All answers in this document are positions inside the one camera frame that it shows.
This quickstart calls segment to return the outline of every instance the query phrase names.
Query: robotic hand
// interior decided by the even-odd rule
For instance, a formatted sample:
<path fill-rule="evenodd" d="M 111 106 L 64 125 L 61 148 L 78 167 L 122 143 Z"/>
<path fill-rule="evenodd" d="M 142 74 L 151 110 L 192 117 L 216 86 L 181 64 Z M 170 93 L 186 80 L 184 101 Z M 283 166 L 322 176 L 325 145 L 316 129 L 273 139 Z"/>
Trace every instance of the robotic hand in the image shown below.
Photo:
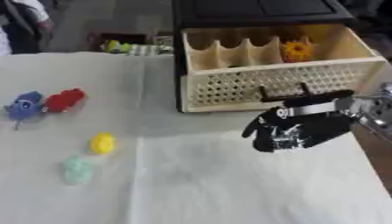
<path fill-rule="evenodd" d="M 256 117 L 243 131 L 243 137 L 255 132 L 253 147 L 258 151 L 308 148 L 350 131 L 353 118 L 349 109 L 354 102 L 351 90 L 327 94 L 304 94 L 283 101 L 282 107 Z M 269 101 L 262 90 L 263 99 Z"/>

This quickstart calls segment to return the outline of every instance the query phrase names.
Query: light green pom-pom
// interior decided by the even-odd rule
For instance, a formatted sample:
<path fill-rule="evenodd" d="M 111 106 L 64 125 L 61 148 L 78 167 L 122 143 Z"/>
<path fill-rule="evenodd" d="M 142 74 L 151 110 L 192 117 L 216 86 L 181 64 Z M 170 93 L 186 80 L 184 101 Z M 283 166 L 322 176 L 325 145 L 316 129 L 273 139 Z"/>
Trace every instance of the light green pom-pom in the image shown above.
<path fill-rule="evenodd" d="M 82 157 L 70 157 L 64 162 L 65 181 L 69 185 L 85 184 L 91 180 L 94 167 Z"/>

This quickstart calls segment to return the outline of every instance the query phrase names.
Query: yellow pom-pom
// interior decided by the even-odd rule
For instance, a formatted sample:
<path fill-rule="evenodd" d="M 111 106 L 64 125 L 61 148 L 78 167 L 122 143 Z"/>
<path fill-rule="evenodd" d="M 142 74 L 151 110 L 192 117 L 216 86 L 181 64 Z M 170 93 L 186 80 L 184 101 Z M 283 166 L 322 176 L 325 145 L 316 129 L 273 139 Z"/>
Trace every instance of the yellow pom-pom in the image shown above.
<path fill-rule="evenodd" d="M 115 138 L 109 133 L 96 134 L 90 140 L 90 150 L 95 154 L 108 154 L 115 148 Z"/>

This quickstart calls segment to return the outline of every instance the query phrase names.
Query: blue stuffed toy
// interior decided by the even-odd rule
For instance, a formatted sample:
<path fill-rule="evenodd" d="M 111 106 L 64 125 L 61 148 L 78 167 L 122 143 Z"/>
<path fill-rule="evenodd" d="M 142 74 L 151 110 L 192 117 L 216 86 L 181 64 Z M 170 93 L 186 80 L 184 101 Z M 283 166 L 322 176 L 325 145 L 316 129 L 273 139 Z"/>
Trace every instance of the blue stuffed toy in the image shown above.
<path fill-rule="evenodd" d="M 4 106 L 4 109 L 8 113 L 8 117 L 11 120 L 17 121 L 15 130 L 18 129 L 19 124 L 23 120 L 31 118 L 41 111 L 42 97 L 42 94 L 33 91 L 27 94 L 21 94 L 11 105 Z"/>

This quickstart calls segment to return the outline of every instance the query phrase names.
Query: red toy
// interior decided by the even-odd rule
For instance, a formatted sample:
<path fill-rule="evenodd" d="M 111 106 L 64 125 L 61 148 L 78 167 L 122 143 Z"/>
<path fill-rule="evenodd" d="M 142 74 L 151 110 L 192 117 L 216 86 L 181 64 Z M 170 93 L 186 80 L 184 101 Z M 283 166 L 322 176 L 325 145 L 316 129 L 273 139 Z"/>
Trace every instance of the red toy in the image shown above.
<path fill-rule="evenodd" d="M 61 94 L 51 95 L 44 103 L 43 111 L 51 113 L 61 113 L 73 107 L 76 102 L 85 97 L 85 93 L 78 88 L 65 90 Z"/>

